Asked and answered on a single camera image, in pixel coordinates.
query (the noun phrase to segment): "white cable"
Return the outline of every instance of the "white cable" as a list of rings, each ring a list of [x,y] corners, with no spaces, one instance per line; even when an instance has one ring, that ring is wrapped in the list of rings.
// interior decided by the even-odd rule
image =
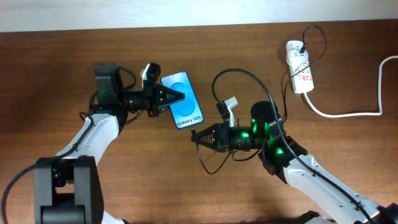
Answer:
[[[360,113],[349,113],[349,114],[325,114],[322,113],[321,111],[319,111],[318,109],[316,109],[314,107],[314,105],[311,103],[310,99],[307,96],[307,93],[303,93],[304,94],[304,98],[307,101],[308,105],[311,107],[312,110],[314,110],[314,112],[316,112],[317,114],[319,114],[320,116],[324,116],[327,118],[346,118],[346,117],[350,117],[350,116],[379,116],[383,113],[382,110],[382,106],[381,106],[381,73],[382,73],[382,66],[384,65],[384,63],[390,59],[394,59],[394,58],[398,58],[398,55],[396,56],[391,56],[388,57],[386,59],[384,59],[379,66],[379,82],[378,82],[378,96],[377,96],[377,102],[379,103],[379,112],[360,112]]]

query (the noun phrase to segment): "label on power strip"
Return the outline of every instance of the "label on power strip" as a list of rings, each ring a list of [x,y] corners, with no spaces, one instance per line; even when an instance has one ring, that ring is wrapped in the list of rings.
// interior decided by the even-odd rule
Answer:
[[[298,94],[307,93],[313,90],[311,69],[308,67],[308,53],[307,51],[305,51],[304,54],[299,53],[302,47],[303,42],[299,40],[291,40],[286,44],[286,60],[289,64],[290,76],[293,76],[297,72],[306,68],[292,78],[293,90]]]

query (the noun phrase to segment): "white arm segment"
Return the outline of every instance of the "white arm segment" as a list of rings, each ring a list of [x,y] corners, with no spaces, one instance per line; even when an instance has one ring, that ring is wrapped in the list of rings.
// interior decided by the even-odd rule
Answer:
[[[312,169],[319,171],[326,178],[339,185],[348,192],[357,202],[361,202],[365,211],[371,218],[375,217],[379,211],[376,209],[379,204],[373,202],[357,192],[351,190],[336,177],[329,174],[311,155],[300,155],[299,158]],[[354,223],[359,220],[365,222],[367,219],[355,205],[336,188],[325,182],[319,176],[304,168],[297,159],[290,161],[290,165],[284,168],[284,175],[288,184],[299,189],[309,196],[315,203],[326,211],[337,223]]]
[[[94,126],[87,133],[86,137],[80,143],[78,150],[71,153],[64,159],[76,159],[79,156],[94,156],[95,163],[98,165],[107,146],[119,134],[118,119],[116,116],[109,114],[93,114]],[[67,147],[62,149],[57,155],[61,155],[72,148],[78,138],[83,134],[90,124],[90,119],[86,118],[85,125],[80,129],[79,133],[73,138]]]
[[[121,219],[114,218],[108,212],[104,211],[104,216],[102,218],[101,224],[124,224],[124,222]]]

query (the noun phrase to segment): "wood surface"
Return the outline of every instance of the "wood surface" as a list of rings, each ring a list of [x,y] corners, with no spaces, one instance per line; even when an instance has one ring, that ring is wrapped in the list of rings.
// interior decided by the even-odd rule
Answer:
[[[39,157],[63,149],[80,130],[78,113],[88,109],[96,90],[93,70],[101,62],[117,62],[137,74],[149,62],[160,64],[161,76],[186,71],[205,116],[197,130],[222,121],[211,82],[226,68],[256,74],[283,114],[285,44],[301,39],[310,24],[321,25],[329,43],[311,68],[313,104],[332,114],[376,111],[379,64],[398,54],[397,20],[0,34],[0,190]],[[313,60],[323,39],[316,30],[306,38]],[[398,202],[397,71],[398,60],[384,66],[382,116],[326,119],[291,86],[287,94],[287,134],[346,185],[384,206]],[[132,81],[126,74],[123,79],[125,85]],[[266,99],[256,82],[238,73],[221,77],[216,92],[220,99],[236,96],[234,114],[241,125],[249,124],[251,106]],[[98,165],[105,209],[131,223],[254,222],[308,210],[326,215],[269,175],[258,158],[228,161],[216,175],[207,175],[190,136],[189,129],[175,128],[170,112],[126,126]],[[204,147],[201,152],[211,170],[225,156]],[[34,222],[32,172],[11,190],[7,214],[9,223]]]

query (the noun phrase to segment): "smartphone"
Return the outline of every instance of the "smartphone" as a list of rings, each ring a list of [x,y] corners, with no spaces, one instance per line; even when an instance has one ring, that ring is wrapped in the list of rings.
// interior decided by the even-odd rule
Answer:
[[[204,121],[203,114],[199,107],[191,82],[186,72],[163,77],[162,85],[185,94],[181,102],[170,105],[177,129],[183,129]]]

